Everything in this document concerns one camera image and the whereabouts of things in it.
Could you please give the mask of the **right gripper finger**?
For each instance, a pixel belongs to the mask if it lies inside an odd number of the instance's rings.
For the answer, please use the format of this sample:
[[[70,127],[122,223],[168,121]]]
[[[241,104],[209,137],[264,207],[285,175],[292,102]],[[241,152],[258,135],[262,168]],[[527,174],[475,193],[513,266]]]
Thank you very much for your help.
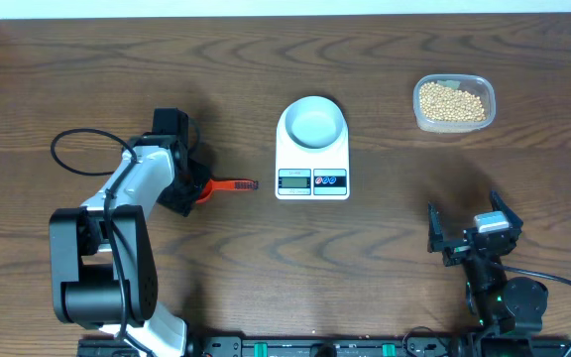
[[[439,219],[439,212],[435,205],[428,203],[428,245],[429,253],[441,252],[444,249],[444,235]]]
[[[512,229],[521,229],[523,221],[505,204],[495,190],[490,192],[489,200],[493,210],[500,211],[506,217]]]

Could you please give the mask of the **red plastic measuring scoop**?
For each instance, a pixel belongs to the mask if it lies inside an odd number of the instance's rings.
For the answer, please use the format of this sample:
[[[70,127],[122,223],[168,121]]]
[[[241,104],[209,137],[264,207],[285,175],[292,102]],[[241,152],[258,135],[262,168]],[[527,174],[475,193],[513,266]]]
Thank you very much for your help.
[[[202,190],[197,203],[204,203],[210,199],[215,191],[250,191],[257,190],[259,183],[250,179],[210,179]]]

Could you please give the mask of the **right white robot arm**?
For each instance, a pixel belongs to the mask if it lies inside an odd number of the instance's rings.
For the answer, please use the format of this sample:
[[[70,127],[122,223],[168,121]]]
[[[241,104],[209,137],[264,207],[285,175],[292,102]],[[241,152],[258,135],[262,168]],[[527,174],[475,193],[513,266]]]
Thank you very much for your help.
[[[490,192],[492,210],[474,217],[474,226],[459,239],[448,240],[439,212],[430,203],[428,245],[440,252],[446,267],[460,265],[467,278],[467,304],[482,329],[452,338],[451,356],[531,356],[530,338],[542,329],[547,309],[547,287],[530,278],[508,278],[501,258],[515,247],[522,220]]]

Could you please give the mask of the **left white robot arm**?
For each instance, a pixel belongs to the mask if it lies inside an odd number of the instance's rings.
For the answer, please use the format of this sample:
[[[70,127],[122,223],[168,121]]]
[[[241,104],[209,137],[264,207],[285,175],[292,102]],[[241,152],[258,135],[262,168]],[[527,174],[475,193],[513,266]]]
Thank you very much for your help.
[[[99,330],[141,356],[190,356],[187,323],[158,299],[147,228],[155,205],[187,216],[209,179],[185,134],[154,130],[123,142],[118,168],[49,221],[53,307],[62,323]]]

